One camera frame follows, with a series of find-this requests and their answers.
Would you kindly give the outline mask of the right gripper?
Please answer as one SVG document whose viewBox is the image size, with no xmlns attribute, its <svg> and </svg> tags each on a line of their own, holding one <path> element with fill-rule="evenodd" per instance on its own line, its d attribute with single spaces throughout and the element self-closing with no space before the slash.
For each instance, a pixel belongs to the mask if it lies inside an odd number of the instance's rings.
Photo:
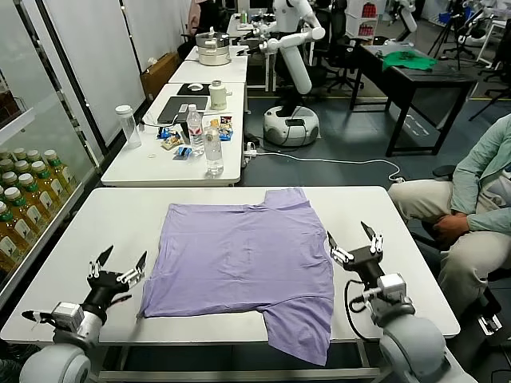
<svg viewBox="0 0 511 383">
<path fill-rule="evenodd" d="M 348 252 L 342 249 L 335 241 L 332 234 L 327 232 L 328 246 L 332 259 L 346 271 L 355 272 L 362 282 L 377 282 L 384 275 L 379 263 L 383 258 L 383 237 L 364 222 L 361 222 L 370 246 L 360 247 Z"/>
</svg>

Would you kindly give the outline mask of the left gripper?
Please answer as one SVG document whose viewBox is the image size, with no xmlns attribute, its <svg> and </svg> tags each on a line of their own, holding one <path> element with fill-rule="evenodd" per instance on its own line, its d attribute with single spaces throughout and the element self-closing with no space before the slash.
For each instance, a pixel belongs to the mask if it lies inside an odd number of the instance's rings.
<svg viewBox="0 0 511 383">
<path fill-rule="evenodd" d="M 84 311 L 95 313 L 105 313 L 111 305 L 113 298 L 117 294 L 125 293 L 129 290 L 129 285 L 136 285 L 145 276 L 145 264 L 147 252 L 139 258 L 134 268 L 126 271 L 124 274 L 103 271 L 113 245 L 102 251 L 95 261 L 89 262 L 89 273 L 87 283 L 90 292 L 84 300 Z"/>
</svg>

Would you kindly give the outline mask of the seated person left hand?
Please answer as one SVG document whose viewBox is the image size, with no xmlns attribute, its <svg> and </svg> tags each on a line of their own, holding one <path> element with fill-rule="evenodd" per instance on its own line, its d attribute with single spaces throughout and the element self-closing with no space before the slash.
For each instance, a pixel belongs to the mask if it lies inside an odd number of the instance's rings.
<svg viewBox="0 0 511 383">
<path fill-rule="evenodd" d="M 433 225 L 433 229 L 436 240 L 442 245 L 450 246 L 469 232 L 468 215 L 461 212 L 444 215 Z"/>
</svg>

